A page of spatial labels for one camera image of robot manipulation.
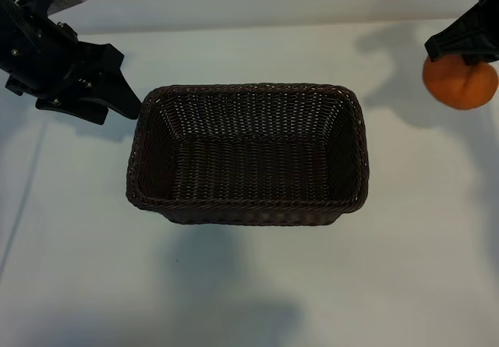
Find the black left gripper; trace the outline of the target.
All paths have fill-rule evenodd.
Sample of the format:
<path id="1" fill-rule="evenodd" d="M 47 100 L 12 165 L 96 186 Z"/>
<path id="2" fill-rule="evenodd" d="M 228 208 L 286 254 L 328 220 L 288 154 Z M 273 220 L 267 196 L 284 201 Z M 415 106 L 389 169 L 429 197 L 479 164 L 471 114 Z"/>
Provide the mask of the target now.
<path id="1" fill-rule="evenodd" d="M 141 101 L 122 74 L 124 55 L 110 44 L 79 40 L 49 18 L 59 0 L 1 0 L 1 70 L 15 94 L 39 110 L 103 125 L 108 110 L 137 119 Z"/>

